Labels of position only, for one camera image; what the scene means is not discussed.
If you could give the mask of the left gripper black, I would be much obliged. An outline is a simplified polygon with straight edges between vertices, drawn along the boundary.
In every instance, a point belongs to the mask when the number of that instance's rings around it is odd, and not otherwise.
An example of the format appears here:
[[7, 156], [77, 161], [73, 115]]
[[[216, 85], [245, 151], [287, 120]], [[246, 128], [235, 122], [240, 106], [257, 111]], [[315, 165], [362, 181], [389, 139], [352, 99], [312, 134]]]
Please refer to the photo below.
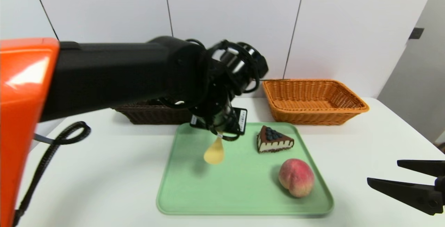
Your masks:
[[[223, 116], [223, 123], [215, 126], [216, 131], [229, 135], [245, 135], [247, 114], [247, 109], [232, 107], [229, 115]], [[189, 125], [196, 129], [207, 129], [202, 118], [196, 117], [195, 115], [192, 116]]]

